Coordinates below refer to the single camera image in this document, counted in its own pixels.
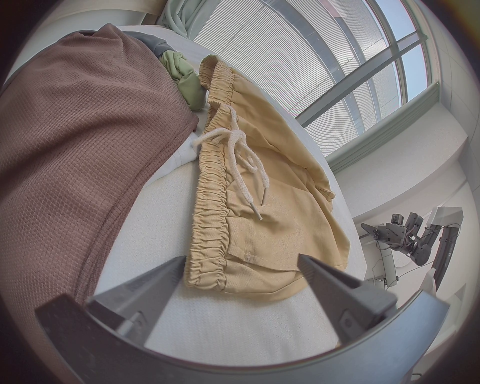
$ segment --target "dark gray cloth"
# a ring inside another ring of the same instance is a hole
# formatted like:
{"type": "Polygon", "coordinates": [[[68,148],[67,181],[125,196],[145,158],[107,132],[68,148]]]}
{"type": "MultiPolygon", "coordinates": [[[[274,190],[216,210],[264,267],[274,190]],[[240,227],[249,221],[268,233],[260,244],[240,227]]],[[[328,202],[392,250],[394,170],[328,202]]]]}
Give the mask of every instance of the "dark gray cloth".
{"type": "Polygon", "coordinates": [[[149,50],[153,52],[153,54],[159,59],[163,52],[165,51],[174,51],[174,49],[168,45],[168,43],[157,36],[147,35],[146,33],[142,32],[130,32],[124,31],[124,34],[134,37],[144,43],[149,50]]]}

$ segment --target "drawstring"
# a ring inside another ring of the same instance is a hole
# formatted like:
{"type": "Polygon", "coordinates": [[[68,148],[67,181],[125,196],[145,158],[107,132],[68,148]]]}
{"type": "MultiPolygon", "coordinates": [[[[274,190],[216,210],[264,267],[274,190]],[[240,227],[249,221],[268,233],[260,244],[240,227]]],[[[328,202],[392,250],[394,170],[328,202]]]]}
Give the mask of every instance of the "drawstring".
{"type": "Polygon", "coordinates": [[[196,139],[193,142],[193,145],[199,145],[200,143],[207,141],[209,139],[212,139],[213,143],[219,143],[222,141],[224,138],[228,137],[228,159],[230,161],[230,168],[232,170],[232,175],[233,179],[237,182],[238,187],[240,188],[240,191],[242,192],[243,196],[245,197],[245,200],[250,204],[252,207],[253,211],[257,215],[259,220],[262,220],[262,216],[257,210],[257,207],[255,206],[255,203],[253,202],[253,197],[248,191],[248,188],[243,181],[243,178],[237,168],[237,160],[242,163],[242,165],[247,168],[248,171],[251,173],[255,173],[256,171],[260,172],[260,176],[262,178],[262,184],[264,186],[264,195],[262,198],[262,204],[265,204],[265,199],[266,199],[266,193],[267,189],[270,186],[270,180],[267,176],[267,173],[265,172],[264,165],[262,164],[262,161],[259,159],[259,157],[255,154],[254,151],[252,151],[248,145],[247,145],[247,135],[245,132],[243,132],[238,124],[237,124],[237,113],[235,109],[233,109],[232,106],[224,104],[230,109],[231,112],[231,126],[232,129],[229,130],[227,128],[215,128],[209,133],[205,133],[202,136],[200,136],[198,139],[196,139]],[[235,146],[239,144],[241,148],[245,150],[247,153],[247,160],[245,160],[241,154],[239,149],[236,149],[235,146]]]}

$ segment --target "drawstring tip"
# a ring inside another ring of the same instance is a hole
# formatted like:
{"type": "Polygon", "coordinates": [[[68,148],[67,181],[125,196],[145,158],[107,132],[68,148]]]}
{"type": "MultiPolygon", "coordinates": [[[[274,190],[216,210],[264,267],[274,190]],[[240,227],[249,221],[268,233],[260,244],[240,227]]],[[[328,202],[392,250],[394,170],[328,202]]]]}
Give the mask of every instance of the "drawstring tip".
{"type": "Polygon", "coordinates": [[[255,212],[255,214],[257,215],[258,219],[259,220],[263,220],[262,218],[262,215],[260,215],[260,213],[257,211],[257,207],[255,206],[254,203],[250,203],[250,207],[252,207],[253,211],[255,212]]]}
{"type": "Polygon", "coordinates": [[[263,206],[265,204],[266,197],[267,197],[267,188],[264,188],[264,196],[262,198],[262,204],[260,204],[260,205],[263,206]]]}

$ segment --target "drawstring knot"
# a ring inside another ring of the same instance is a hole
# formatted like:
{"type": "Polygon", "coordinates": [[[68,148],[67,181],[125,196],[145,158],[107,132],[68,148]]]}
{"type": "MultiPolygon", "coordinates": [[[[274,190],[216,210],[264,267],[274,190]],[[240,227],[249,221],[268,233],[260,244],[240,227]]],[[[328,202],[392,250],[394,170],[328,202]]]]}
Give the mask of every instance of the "drawstring knot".
{"type": "Polygon", "coordinates": [[[262,204],[265,204],[266,192],[270,186],[270,180],[265,172],[264,165],[259,157],[252,151],[247,145],[247,135],[242,131],[237,124],[237,113],[232,106],[224,104],[230,109],[231,112],[231,127],[229,130],[227,128],[215,128],[209,133],[205,133],[196,139],[193,142],[193,145],[199,145],[204,141],[211,140],[213,143],[219,143],[223,139],[228,138],[227,150],[228,150],[228,160],[230,162],[230,168],[232,171],[233,179],[237,182],[237,185],[242,192],[245,200],[250,204],[252,210],[255,212],[259,220],[262,220],[262,216],[257,210],[255,203],[253,202],[253,197],[250,194],[243,178],[237,168],[237,161],[240,162],[247,170],[251,173],[260,172],[260,177],[262,178],[262,184],[264,186],[264,195],[262,198],[262,204]],[[240,154],[240,149],[245,151],[247,154],[247,159],[242,157],[240,154]]]}

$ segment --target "robotic arm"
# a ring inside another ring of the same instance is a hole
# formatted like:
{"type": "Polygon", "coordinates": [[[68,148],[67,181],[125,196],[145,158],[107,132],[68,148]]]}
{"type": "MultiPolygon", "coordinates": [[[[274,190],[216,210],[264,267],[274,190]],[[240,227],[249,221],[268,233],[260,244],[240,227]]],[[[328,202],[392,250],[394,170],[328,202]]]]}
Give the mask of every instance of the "robotic arm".
{"type": "Polygon", "coordinates": [[[407,222],[403,225],[403,216],[392,215],[391,223],[380,225],[377,228],[361,224],[361,227],[373,236],[374,240],[388,244],[394,251],[407,255],[416,265],[424,265],[432,253],[440,231],[440,238],[433,268],[435,268],[435,284],[438,289],[445,271],[450,263],[456,239],[463,221],[463,211],[460,207],[435,207],[427,222],[427,227],[421,237],[418,236],[423,217],[410,212],[407,222]]]}

